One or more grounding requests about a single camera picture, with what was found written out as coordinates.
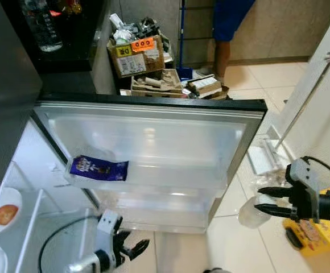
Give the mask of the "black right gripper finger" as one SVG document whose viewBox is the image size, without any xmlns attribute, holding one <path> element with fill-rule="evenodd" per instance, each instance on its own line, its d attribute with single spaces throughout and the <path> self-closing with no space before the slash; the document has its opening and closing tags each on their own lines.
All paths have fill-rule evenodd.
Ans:
<svg viewBox="0 0 330 273">
<path fill-rule="evenodd" d="M 292 188 L 286 187 L 264 187 L 258 190 L 258 193 L 264 193 L 264 195 L 275 198 L 290 198 L 292 197 L 293 192 Z"/>
<path fill-rule="evenodd" d="M 254 208 L 270 216 L 289 218 L 292 220 L 298 219 L 298 211 L 296 208 L 284 208 L 278 205 L 255 205 Z"/>
</svg>

